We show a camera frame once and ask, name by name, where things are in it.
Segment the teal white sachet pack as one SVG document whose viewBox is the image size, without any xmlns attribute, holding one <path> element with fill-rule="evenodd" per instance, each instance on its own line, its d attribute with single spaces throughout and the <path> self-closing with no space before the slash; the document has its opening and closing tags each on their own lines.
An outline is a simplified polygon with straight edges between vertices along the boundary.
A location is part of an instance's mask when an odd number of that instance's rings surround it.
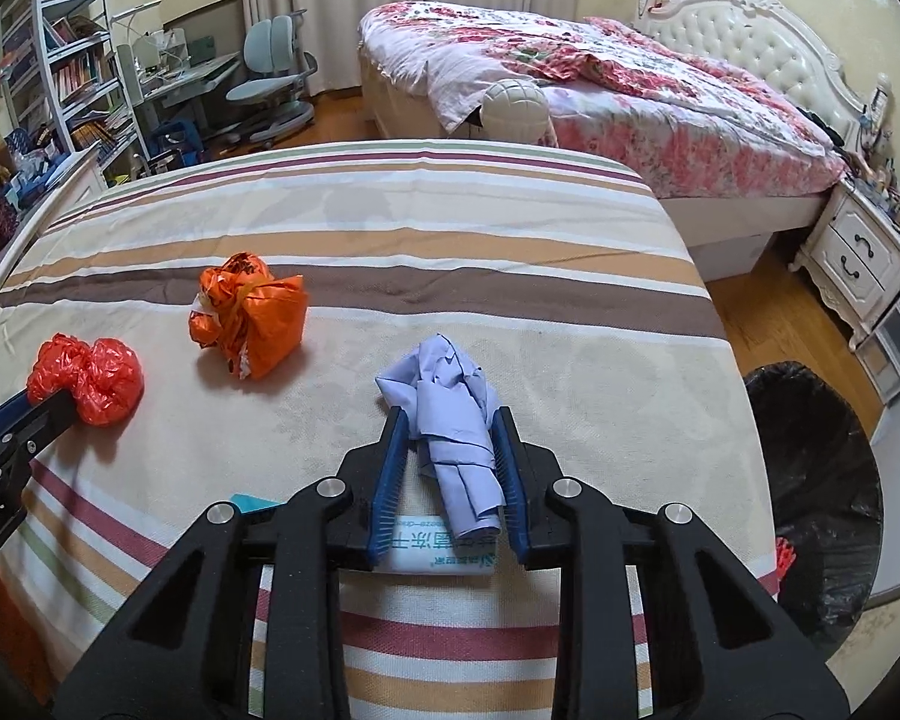
<svg viewBox="0 0 900 720">
<path fill-rule="evenodd" d="M 251 494 L 237 493 L 229 497 L 227 502 L 240 514 L 278 509 L 290 499 L 276 500 Z M 439 514 L 400 515 L 397 509 L 388 520 L 388 550 L 377 556 L 372 567 L 364 567 L 365 559 L 357 556 L 361 564 L 356 569 L 347 565 L 346 555 L 340 557 L 340 551 L 334 552 L 329 544 L 331 525 L 344 525 L 346 514 L 356 514 L 356 525 L 362 525 L 361 517 L 365 505 L 359 496 L 354 496 L 351 509 L 341 512 L 339 517 L 325 523 L 326 548 L 323 553 L 325 566 L 333 571 L 373 572 L 374 574 L 404 575 L 404 577 L 491 577 L 497 569 L 497 532 L 475 532 L 455 541 L 453 533 L 448 530 L 445 518 Z"/>
</svg>

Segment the red plastic bag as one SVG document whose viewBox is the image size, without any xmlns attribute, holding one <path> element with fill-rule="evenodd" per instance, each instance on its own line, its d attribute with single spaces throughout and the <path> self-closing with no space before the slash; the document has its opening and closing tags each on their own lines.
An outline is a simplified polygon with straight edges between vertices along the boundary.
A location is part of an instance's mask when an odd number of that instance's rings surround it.
<svg viewBox="0 0 900 720">
<path fill-rule="evenodd" d="M 32 405 L 68 392 L 80 421 L 109 427 L 136 410 L 144 392 L 144 372 L 137 354 L 121 340 L 87 343 L 55 333 L 38 348 L 25 392 Z"/>
</svg>

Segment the orange plastic bag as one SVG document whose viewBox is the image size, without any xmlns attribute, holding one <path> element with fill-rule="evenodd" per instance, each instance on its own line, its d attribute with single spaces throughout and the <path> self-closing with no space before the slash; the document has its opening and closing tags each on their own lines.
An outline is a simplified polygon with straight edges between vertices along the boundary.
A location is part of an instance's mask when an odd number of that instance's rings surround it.
<svg viewBox="0 0 900 720">
<path fill-rule="evenodd" d="M 278 278 L 258 255 L 238 252 L 201 271 L 188 333 L 214 348 L 240 380 L 258 380 L 299 348 L 308 294 L 302 275 Z"/>
</svg>

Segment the red foam fruit net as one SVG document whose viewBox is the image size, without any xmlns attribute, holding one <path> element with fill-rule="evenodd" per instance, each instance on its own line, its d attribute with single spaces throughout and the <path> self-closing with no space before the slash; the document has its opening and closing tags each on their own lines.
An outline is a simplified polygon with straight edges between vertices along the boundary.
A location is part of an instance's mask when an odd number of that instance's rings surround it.
<svg viewBox="0 0 900 720">
<path fill-rule="evenodd" d="M 784 580 L 795 559 L 797 559 L 797 551 L 793 548 L 793 544 L 785 536 L 777 536 L 775 538 L 775 575 L 779 582 Z"/>
</svg>

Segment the black lined trash bin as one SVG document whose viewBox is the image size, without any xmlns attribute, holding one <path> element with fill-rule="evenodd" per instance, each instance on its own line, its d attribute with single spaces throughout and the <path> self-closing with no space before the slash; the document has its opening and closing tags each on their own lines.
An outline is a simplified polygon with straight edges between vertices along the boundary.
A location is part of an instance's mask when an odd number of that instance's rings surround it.
<svg viewBox="0 0 900 720">
<path fill-rule="evenodd" d="M 822 656 L 854 630 L 875 585 L 883 491 L 870 440 L 850 403 L 797 361 L 745 376 L 769 481 L 775 536 L 797 559 L 777 601 Z"/>
</svg>

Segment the striped bed sheet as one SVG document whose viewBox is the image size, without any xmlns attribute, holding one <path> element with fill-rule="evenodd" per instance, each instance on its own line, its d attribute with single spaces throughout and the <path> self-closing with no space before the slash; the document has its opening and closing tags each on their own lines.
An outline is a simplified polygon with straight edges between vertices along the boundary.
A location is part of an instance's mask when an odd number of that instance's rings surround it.
<svg viewBox="0 0 900 720">
<path fill-rule="evenodd" d="M 201 271 L 251 252 L 308 294 L 240 380 L 190 338 Z M 56 674 L 0 660 L 0 718 L 779 718 L 842 691 L 775 603 L 774 518 L 735 356 L 634 171 L 567 149 L 379 140 L 112 188 L 0 266 L 0 405 L 55 333 L 116 338 L 141 401 L 32 460 L 6 587 Z M 375 377 L 442 333 L 509 406 L 532 547 L 491 577 L 365 559 Z M 240 514 L 229 497 L 286 500 Z"/>
</svg>

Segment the white under-bed storage box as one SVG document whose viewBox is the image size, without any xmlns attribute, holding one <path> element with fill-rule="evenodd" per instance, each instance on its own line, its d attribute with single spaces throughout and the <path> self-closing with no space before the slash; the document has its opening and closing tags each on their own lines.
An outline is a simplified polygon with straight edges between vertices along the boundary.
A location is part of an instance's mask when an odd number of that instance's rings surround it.
<svg viewBox="0 0 900 720">
<path fill-rule="evenodd" d="M 774 232 L 695 245 L 689 255 L 704 283 L 747 275 L 774 239 Z"/>
</svg>

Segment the white round bedpost knob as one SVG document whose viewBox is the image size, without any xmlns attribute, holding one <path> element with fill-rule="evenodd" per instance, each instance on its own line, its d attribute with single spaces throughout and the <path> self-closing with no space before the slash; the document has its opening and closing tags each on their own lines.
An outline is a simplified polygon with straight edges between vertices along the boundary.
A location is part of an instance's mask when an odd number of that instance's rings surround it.
<svg viewBox="0 0 900 720">
<path fill-rule="evenodd" d="M 548 101 L 528 80 L 505 78 L 486 89 L 479 110 L 487 137 L 499 142 L 539 145 L 551 132 Z"/>
</svg>

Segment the white bookshelf with books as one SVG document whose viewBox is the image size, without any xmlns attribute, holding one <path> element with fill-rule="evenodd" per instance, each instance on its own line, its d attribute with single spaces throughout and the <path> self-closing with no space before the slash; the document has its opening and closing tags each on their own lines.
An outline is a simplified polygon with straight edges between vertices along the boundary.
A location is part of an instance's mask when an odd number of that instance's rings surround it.
<svg viewBox="0 0 900 720">
<path fill-rule="evenodd" d="M 16 127 L 58 153 L 89 151 L 107 184 L 146 174 L 109 0 L 4 0 L 0 59 L 1 94 Z"/>
</svg>

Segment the grey blue desk chair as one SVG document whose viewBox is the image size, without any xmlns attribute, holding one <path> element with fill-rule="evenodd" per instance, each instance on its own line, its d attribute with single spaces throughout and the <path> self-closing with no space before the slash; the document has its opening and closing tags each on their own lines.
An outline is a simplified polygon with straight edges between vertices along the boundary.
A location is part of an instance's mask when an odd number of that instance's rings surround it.
<svg viewBox="0 0 900 720">
<path fill-rule="evenodd" d="M 226 99 L 253 112 L 224 135 L 229 145 L 250 142 L 271 148 L 315 121 L 315 107 L 304 94 L 318 62 L 299 41 L 306 13 L 302 8 L 256 21 L 245 34 L 244 66 L 251 78 L 230 88 Z"/>
</svg>

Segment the white study desk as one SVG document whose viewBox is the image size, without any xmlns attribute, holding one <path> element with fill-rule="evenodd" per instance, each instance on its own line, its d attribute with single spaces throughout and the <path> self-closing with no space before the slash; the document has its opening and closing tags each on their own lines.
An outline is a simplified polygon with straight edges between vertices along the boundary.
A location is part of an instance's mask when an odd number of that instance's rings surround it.
<svg viewBox="0 0 900 720">
<path fill-rule="evenodd" d="M 203 132 L 208 128 L 203 98 L 230 78 L 242 62 L 238 52 L 224 54 L 196 67 L 172 71 L 170 76 L 157 73 L 155 86 L 146 89 L 136 70 L 133 49 L 128 44 L 116 44 L 115 50 L 119 81 L 133 111 L 134 126 L 149 161 L 159 156 L 157 130 L 169 121 L 169 117 L 162 112 L 189 104 L 194 110 L 194 128 Z"/>
</svg>

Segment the pink floral quilt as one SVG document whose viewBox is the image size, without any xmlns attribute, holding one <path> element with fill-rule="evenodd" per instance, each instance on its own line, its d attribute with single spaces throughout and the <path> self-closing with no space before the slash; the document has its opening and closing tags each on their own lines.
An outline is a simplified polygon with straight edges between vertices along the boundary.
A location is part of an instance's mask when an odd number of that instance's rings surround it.
<svg viewBox="0 0 900 720">
<path fill-rule="evenodd" d="M 368 10 L 359 50 L 447 133 L 481 121 L 495 82 L 536 83 L 548 143 L 624 164 L 662 199 L 813 195 L 845 171 L 824 130 L 764 80 L 621 21 L 403 0 Z"/>
</svg>

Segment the white two-drawer nightstand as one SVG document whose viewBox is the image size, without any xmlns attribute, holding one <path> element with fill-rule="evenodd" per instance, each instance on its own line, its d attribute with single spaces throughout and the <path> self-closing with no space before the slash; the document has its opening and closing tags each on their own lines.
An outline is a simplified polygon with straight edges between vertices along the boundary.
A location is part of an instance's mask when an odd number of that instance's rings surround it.
<svg viewBox="0 0 900 720">
<path fill-rule="evenodd" d="M 850 328 L 855 351 L 900 294 L 900 234 L 854 181 L 842 179 L 788 270 L 808 273 L 823 304 Z"/>
</svg>

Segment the white bed with headboard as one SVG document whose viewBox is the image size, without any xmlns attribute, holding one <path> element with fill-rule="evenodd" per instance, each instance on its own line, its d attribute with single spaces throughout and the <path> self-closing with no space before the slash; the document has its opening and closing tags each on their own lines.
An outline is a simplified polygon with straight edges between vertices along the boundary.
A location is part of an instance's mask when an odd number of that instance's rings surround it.
<svg viewBox="0 0 900 720">
<path fill-rule="evenodd" d="M 865 106 L 779 0 L 639 0 L 632 21 L 395 2 L 359 25 L 388 138 L 487 138 L 637 172 L 709 281 L 816 221 Z"/>
</svg>

